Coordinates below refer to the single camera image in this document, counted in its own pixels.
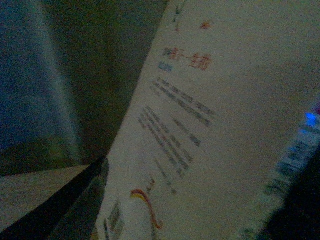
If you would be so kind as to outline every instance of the paper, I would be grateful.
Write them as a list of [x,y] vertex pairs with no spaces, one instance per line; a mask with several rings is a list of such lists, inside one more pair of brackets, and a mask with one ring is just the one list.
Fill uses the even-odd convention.
[[[169,3],[108,155],[100,214],[119,198],[120,239],[226,240],[248,221],[319,93],[315,16],[306,3]],[[134,189],[163,222],[156,236]]]

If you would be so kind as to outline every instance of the black object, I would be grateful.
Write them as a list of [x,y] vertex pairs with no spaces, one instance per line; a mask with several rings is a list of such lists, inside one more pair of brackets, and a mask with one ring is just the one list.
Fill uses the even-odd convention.
[[265,229],[272,240],[320,239],[320,150],[290,189]]
[[104,199],[108,172],[108,160],[99,158],[1,232],[0,240],[89,240]]

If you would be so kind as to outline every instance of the blue led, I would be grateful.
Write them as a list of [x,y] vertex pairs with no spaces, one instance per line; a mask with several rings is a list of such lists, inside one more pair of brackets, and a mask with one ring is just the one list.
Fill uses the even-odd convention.
[[317,125],[317,117],[314,114],[308,112],[305,114],[305,116],[306,116],[306,125],[310,127],[314,127],[315,125]]

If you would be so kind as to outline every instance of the blue light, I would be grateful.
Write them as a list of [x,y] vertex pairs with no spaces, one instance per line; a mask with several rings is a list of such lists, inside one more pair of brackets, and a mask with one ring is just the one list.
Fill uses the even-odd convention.
[[305,114],[305,116],[306,116],[307,119],[317,120],[317,117],[316,117],[314,114],[310,113],[310,112],[307,112],[307,113]]
[[317,117],[314,114],[307,112],[305,116],[306,116],[306,123],[305,123],[306,125],[310,127],[314,127],[317,125]]

